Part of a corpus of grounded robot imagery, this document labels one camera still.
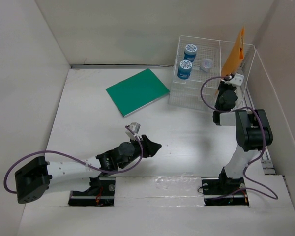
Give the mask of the orange notebook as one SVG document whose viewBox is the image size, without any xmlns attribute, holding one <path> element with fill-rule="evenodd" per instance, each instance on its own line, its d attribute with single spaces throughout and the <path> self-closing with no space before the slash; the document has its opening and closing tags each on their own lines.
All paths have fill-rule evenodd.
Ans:
<svg viewBox="0 0 295 236">
<path fill-rule="evenodd" d="M 239 66 L 244 60 L 244 35 L 245 27 L 243 26 L 235 42 L 220 41 L 220 58 L 222 60 L 220 76 L 230 76 L 237 73 Z"/>
</svg>

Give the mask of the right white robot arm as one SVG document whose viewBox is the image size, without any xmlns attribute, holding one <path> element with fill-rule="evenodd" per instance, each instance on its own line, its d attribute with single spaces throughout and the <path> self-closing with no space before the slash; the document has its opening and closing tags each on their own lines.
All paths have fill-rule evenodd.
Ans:
<svg viewBox="0 0 295 236">
<path fill-rule="evenodd" d="M 221 81 L 213 111 L 216 125 L 236 128 L 237 147 L 228 164 L 222 168 L 218 180 L 212 184 L 213 193 L 220 196 L 240 190 L 240 185 L 247 178 L 248 166 L 260 159 L 265 147 L 273 141 L 265 110 L 245 107 L 231 111 L 238 100 L 235 90 L 231 83 Z"/>
</svg>

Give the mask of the small clear tape roll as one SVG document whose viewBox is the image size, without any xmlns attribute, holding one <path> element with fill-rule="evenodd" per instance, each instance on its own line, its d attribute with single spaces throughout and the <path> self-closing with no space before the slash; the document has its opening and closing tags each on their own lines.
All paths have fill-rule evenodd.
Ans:
<svg viewBox="0 0 295 236">
<path fill-rule="evenodd" d="M 211 59 L 203 59 L 200 65 L 200 70 L 208 73 L 214 66 L 214 61 Z"/>
</svg>

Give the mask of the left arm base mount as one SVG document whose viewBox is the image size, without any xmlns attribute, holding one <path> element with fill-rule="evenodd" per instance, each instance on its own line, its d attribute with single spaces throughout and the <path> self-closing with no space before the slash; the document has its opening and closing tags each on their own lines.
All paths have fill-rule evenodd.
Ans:
<svg viewBox="0 0 295 236">
<path fill-rule="evenodd" d="M 68 205 L 72 207 L 113 207 L 115 201 L 116 178 L 90 178 L 85 191 L 71 191 Z"/>
</svg>

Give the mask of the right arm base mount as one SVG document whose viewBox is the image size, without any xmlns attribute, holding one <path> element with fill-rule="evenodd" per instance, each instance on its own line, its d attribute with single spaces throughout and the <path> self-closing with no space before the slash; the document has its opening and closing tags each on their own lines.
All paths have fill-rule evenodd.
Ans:
<svg viewBox="0 0 295 236">
<path fill-rule="evenodd" d="M 243 178 L 222 181 L 218 177 L 201 177 L 198 192 L 208 206 L 249 206 Z"/>
</svg>

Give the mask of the green notebook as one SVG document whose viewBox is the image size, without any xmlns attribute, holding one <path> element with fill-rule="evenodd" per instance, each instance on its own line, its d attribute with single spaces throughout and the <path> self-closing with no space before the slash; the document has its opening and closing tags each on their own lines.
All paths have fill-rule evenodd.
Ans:
<svg viewBox="0 0 295 236">
<path fill-rule="evenodd" d="M 120 113 L 126 117 L 164 97 L 170 90 L 150 70 L 145 69 L 108 88 L 106 92 Z"/>
</svg>

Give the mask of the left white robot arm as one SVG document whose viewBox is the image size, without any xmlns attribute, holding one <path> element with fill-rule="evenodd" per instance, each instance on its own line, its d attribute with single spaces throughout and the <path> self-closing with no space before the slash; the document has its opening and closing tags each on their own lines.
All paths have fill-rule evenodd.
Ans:
<svg viewBox="0 0 295 236">
<path fill-rule="evenodd" d="M 52 184 L 72 179 L 86 178 L 85 194 L 94 195 L 101 188 L 100 177 L 128 171 L 132 162 L 154 157 L 161 144 L 152 142 L 146 135 L 123 142 L 113 150 L 88 160 L 70 156 L 69 162 L 48 162 L 44 156 L 36 157 L 15 172 L 17 201 L 26 204 L 39 199 Z"/>
</svg>

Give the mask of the blue tape roll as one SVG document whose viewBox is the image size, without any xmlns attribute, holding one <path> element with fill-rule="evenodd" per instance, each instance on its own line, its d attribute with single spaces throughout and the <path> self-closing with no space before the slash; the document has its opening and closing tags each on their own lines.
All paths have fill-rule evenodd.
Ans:
<svg viewBox="0 0 295 236">
<path fill-rule="evenodd" d="M 182 60 L 178 65 L 177 76 L 180 79 L 186 80 L 190 77 L 193 64 L 189 60 Z"/>
<path fill-rule="evenodd" d="M 198 47 L 194 44 L 187 44 L 184 48 L 184 60 L 193 62 L 197 54 Z"/>
</svg>

